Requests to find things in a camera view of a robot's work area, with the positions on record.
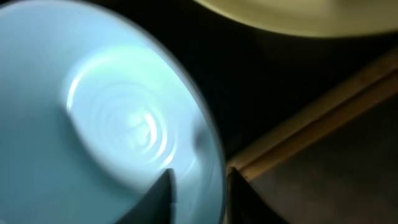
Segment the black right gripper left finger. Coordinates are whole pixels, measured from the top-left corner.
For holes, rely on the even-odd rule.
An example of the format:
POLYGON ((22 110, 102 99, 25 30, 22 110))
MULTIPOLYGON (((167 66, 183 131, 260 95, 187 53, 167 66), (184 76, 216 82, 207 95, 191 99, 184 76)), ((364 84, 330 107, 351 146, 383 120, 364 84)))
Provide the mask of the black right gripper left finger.
POLYGON ((171 224, 175 213, 175 175, 166 169, 140 201, 115 224, 171 224))

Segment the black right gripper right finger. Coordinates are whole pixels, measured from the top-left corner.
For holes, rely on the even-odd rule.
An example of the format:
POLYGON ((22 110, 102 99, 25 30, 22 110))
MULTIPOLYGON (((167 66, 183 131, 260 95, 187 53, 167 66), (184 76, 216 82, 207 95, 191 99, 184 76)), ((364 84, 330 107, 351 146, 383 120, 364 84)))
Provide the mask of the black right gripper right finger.
POLYGON ((260 198, 235 167, 228 171, 228 224, 288 224, 260 198))

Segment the light blue plastic bowl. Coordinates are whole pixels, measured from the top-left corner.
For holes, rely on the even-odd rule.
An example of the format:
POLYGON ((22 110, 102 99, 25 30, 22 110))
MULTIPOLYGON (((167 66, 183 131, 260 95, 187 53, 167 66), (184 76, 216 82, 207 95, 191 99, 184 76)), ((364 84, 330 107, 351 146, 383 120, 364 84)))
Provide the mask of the light blue plastic bowl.
POLYGON ((216 124, 178 60, 85 1, 1 4, 1 222, 115 223, 166 169, 173 223, 221 223, 216 124))

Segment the yellow plastic plate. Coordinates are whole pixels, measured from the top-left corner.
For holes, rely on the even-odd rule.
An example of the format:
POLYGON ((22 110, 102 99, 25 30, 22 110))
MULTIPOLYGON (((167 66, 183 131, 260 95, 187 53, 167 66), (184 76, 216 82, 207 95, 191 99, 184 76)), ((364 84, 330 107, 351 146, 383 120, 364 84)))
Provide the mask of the yellow plastic plate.
POLYGON ((247 26, 302 37, 362 37, 397 31, 397 0, 195 0, 247 26))

